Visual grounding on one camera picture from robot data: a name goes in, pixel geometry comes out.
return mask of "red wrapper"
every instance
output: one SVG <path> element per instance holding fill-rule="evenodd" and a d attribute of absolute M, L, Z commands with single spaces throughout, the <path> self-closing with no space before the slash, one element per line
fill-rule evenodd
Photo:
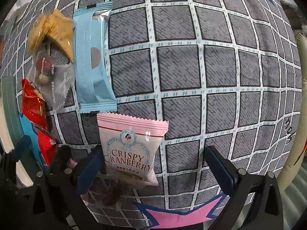
<path fill-rule="evenodd" d="M 41 129 L 38 129 L 37 140 L 41 155 L 48 167 L 50 167 L 56 154 L 56 141 Z"/>
<path fill-rule="evenodd" d="M 30 85 L 27 79 L 22 82 L 22 113 L 33 123 L 48 130 L 45 100 L 42 94 Z"/>

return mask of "yellow snack package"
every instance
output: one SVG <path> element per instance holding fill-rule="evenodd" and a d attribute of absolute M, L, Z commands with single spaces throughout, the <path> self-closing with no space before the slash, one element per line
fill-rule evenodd
<path fill-rule="evenodd" d="M 73 62 L 73 20 L 65 17 L 58 9 L 50 16 L 40 15 L 28 36 L 28 52 L 34 55 L 44 37 L 52 39 Z"/>

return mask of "blue snack wrapper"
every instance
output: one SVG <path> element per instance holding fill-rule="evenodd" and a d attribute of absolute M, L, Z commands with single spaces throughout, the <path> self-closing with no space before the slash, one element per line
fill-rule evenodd
<path fill-rule="evenodd" d="M 77 9 L 73 15 L 73 54 L 81 113 L 117 111 L 104 65 L 104 34 L 112 2 Z"/>

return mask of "metal screw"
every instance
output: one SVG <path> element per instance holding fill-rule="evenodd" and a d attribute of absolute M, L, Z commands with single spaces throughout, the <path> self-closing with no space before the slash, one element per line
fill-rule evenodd
<path fill-rule="evenodd" d="M 274 174 L 273 172 L 271 172 L 271 171 L 269 171 L 269 172 L 267 173 L 267 175 L 268 175 L 269 177 L 271 177 L 271 178 L 274 178 L 274 176 L 275 176 L 275 174 Z"/>
<path fill-rule="evenodd" d="M 71 168 L 67 168 L 64 170 L 65 174 L 70 174 L 73 170 Z"/>
<path fill-rule="evenodd" d="M 43 172 L 42 172 L 42 171 L 38 171 L 38 172 L 36 173 L 36 176 L 37 176 L 37 177 L 42 177 L 42 175 L 43 175 Z"/>
<path fill-rule="evenodd" d="M 238 172 L 241 175 L 245 175 L 246 174 L 246 170 L 245 169 L 239 169 Z"/>

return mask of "pink snack package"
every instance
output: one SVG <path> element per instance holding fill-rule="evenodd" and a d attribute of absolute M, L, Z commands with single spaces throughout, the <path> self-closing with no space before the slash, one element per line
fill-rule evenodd
<path fill-rule="evenodd" d="M 157 186 L 155 153 L 168 131 L 168 121 L 115 113 L 98 113 L 106 172 L 133 186 Z"/>

